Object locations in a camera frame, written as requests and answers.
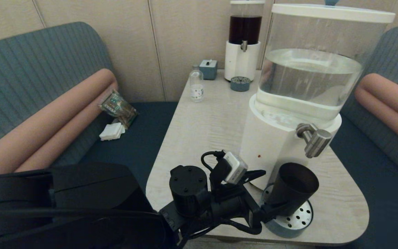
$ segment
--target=small glass bottle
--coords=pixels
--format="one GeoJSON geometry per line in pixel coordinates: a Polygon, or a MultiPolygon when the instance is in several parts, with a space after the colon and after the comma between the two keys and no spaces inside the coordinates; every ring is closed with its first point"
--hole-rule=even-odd
{"type": "Polygon", "coordinates": [[[193,71],[191,71],[188,81],[190,82],[191,100],[201,102],[203,100],[203,73],[199,70],[198,65],[193,65],[193,71]]]}

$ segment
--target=light wood table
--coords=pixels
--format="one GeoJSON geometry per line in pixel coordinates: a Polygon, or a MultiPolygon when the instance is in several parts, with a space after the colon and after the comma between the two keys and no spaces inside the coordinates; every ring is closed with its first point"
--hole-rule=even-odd
{"type": "MultiPolygon", "coordinates": [[[[205,98],[200,103],[190,100],[190,87],[186,85],[147,182],[146,194],[155,210],[173,200],[169,188],[172,168],[195,165],[209,176],[209,171],[200,162],[204,152],[224,149],[239,153],[248,100],[257,91],[259,76],[260,71],[250,90],[241,93],[229,88],[223,71],[219,70],[216,80],[205,81],[205,98]]],[[[212,167],[216,164],[213,156],[207,156],[206,162],[212,167]]],[[[314,220],[300,236],[282,238],[265,227],[261,234],[251,235],[228,225],[220,225],[206,236],[327,246],[339,246],[357,239],[368,226],[368,205],[343,164],[331,148],[326,148],[319,163],[310,163],[308,168],[317,175],[320,187],[310,198],[314,220]]],[[[245,187],[258,201],[261,191],[249,183],[245,187]]],[[[246,224],[242,218],[234,220],[246,224]]]]}

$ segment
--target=small blue box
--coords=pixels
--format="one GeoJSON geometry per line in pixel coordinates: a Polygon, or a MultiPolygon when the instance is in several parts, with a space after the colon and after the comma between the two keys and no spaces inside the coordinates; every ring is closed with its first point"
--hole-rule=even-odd
{"type": "Polygon", "coordinates": [[[199,65],[204,80],[214,80],[218,74],[218,61],[203,60],[199,65]]]}

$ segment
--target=folded paper towel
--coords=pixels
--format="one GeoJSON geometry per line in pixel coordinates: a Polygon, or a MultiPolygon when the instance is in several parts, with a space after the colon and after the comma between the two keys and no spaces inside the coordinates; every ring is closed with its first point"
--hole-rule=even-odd
{"type": "Polygon", "coordinates": [[[125,128],[122,123],[112,123],[105,126],[104,131],[99,134],[101,141],[113,140],[121,137],[125,133],[125,128]]]}

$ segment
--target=snack package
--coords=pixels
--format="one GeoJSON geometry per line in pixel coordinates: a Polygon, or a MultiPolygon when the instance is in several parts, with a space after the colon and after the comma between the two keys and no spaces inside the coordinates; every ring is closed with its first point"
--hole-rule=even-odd
{"type": "Polygon", "coordinates": [[[109,115],[117,118],[128,129],[133,123],[134,118],[138,115],[136,109],[131,106],[115,89],[112,94],[106,96],[104,101],[99,105],[101,110],[107,112],[109,115]]]}

